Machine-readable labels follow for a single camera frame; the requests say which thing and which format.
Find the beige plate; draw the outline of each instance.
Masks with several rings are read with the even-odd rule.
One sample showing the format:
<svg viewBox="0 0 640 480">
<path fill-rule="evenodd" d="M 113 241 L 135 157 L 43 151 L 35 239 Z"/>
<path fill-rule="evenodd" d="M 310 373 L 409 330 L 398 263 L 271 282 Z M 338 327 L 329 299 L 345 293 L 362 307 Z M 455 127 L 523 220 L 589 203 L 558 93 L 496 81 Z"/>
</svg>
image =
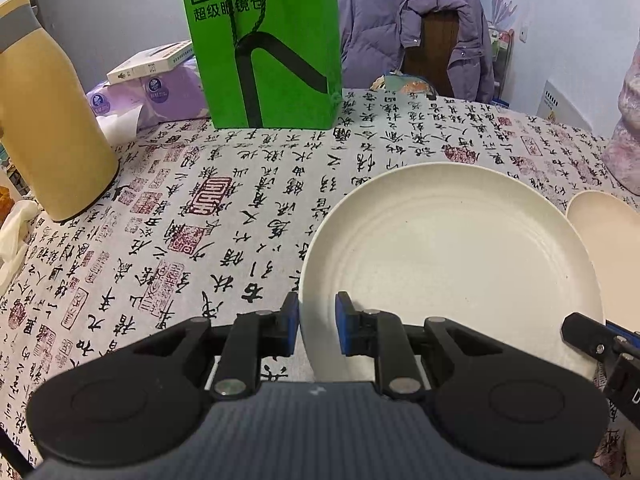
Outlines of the beige plate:
<svg viewBox="0 0 640 480">
<path fill-rule="evenodd" d="M 372 380 L 369 358 L 340 354 L 334 297 L 422 325 L 444 316 L 589 379 L 566 346 L 572 312 L 603 321 L 593 267 L 564 215 L 496 171 L 433 163 L 383 174 L 324 220 L 300 280 L 300 324 L 318 381 Z"/>
<path fill-rule="evenodd" d="M 577 194 L 566 210 L 596 270 L 605 318 L 640 330 L 640 215 L 601 191 Z"/>
</svg>

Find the colorful bag behind table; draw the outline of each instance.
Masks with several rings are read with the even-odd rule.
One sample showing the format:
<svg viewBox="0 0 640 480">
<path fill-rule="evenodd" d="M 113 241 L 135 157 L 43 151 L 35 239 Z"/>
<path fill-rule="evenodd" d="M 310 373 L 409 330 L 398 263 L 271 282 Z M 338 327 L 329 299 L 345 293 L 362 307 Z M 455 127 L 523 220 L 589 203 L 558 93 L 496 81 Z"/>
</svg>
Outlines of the colorful bag behind table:
<svg viewBox="0 0 640 480">
<path fill-rule="evenodd" d="M 333 126 L 342 99 L 337 0 L 184 0 L 218 128 Z"/>
</svg>

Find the black cable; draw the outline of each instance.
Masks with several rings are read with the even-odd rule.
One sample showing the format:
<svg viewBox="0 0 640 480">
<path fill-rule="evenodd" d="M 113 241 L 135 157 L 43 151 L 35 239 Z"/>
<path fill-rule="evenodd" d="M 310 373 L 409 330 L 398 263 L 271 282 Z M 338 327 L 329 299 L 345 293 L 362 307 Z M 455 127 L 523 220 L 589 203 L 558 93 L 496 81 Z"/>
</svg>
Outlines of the black cable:
<svg viewBox="0 0 640 480">
<path fill-rule="evenodd" d="M 22 478 L 33 471 L 33 466 L 3 430 L 0 430 L 0 454 Z"/>
<path fill-rule="evenodd" d="M 234 48 L 238 46 L 238 24 L 236 23 L 235 14 L 236 10 L 234 9 L 234 4 L 231 0 L 226 0 L 226 10 L 229 14 L 229 21 L 231 22 L 231 36 L 234 42 Z M 262 25 L 264 21 L 264 17 L 267 12 L 267 0 L 262 0 L 262 4 L 260 6 L 260 16 L 258 20 L 255 22 L 254 27 L 251 29 L 251 32 L 257 32 L 257 30 Z"/>
</svg>

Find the thermos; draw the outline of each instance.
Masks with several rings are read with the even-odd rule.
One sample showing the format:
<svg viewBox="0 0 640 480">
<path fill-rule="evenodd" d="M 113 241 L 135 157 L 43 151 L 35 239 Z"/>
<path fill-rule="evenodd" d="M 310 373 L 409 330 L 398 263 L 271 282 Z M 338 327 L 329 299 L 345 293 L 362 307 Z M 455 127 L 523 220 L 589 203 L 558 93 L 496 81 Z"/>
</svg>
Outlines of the thermos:
<svg viewBox="0 0 640 480">
<path fill-rule="evenodd" d="M 30 0 L 0 5 L 0 134 L 56 222 L 91 207 L 118 172 L 71 61 L 40 26 Z"/>
</svg>

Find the calligraphy tablecloth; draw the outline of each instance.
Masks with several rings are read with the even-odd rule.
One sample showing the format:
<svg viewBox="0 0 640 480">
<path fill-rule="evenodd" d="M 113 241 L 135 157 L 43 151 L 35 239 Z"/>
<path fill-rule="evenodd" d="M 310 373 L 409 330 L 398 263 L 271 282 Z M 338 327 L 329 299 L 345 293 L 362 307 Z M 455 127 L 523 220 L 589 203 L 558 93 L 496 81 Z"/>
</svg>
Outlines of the calligraphy tablecloth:
<svg viewBox="0 0 640 480">
<path fill-rule="evenodd" d="M 420 162 L 478 164 L 560 209 L 583 189 L 634 207 L 600 161 L 606 140 L 540 118 L 418 94 L 346 91 L 333 130 L 167 123 L 117 149 L 100 201 L 64 225 L 34 221 L 24 269 L 0 301 L 2 426 L 32 463 L 26 402 L 54 374 L 193 316 L 232 323 L 298 290 L 312 235 L 347 193 Z M 311 380 L 302 342 L 265 380 Z M 1 477 L 14 472 L 2 462 Z"/>
</svg>

